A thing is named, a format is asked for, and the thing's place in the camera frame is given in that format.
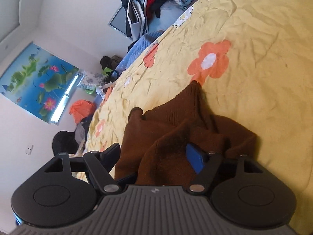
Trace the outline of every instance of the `orange flower pattern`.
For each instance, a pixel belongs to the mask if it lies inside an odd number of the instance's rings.
[[[100,103],[99,108],[101,108],[106,103],[106,101],[109,99],[110,95],[112,94],[112,91],[113,91],[113,87],[112,86],[108,87],[104,96],[104,100]]]
[[[98,137],[100,135],[100,133],[102,132],[103,130],[103,127],[104,127],[104,124],[105,124],[105,120],[101,120],[98,124],[97,124],[97,128],[96,128],[96,137]]]
[[[103,152],[106,150],[106,144],[107,143],[108,143],[107,141],[104,142],[103,146],[100,148],[100,152]]]
[[[154,65],[154,56],[157,52],[159,44],[154,43],[151,48],[148,49],[145,57],[143,58],[144,66],[151,68]]]
[[[188,74],[193,75],[191,81],[196,80],[203,85],[207,76],[218,79],[228,68],[229,59],[227,52],[231,47],[228,40],[216,44],[207,42],[199,50],[199,57],[191,62]]]

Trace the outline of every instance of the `logo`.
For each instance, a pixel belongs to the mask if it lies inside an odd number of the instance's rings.
[[[160,190],[157,189],[157,188],[153,188],[153,189],[151,190],[152,193],[158,193],[159,191],[160,191]]]

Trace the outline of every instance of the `light switch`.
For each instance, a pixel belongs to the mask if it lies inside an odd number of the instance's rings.
[[[26,150],[25,150],[25,153],[28,154],[28,155],[30,155],[30,154],[32,153],[33,147],[34,147],[34,145],[29,143],[29,144],[27,145],[27,148],[26,148]]]
[[[33,144],[28,143],[28,145],[27,145],[27,148],[28,148],[28,149],[32,150],[33,147],[34,147]]]

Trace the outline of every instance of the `metal screw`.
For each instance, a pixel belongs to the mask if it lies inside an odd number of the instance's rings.
[[[120,189],[120,187],[116,184],[107,184],[103,189],[107,193],[115,193]]]
[[[189,186],[189,190],[194,193],[201,193],[205,190],[204,186],[201,184],[193,184]]]

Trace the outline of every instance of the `yellow bedsheet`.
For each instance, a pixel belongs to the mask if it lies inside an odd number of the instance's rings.
[[[313,0],[199,0],[116,82],[87,148],[122,143],[133,107],[198,80],[211,110],[259,136],[258,161],[297,196],[291,226],[313,231]]]

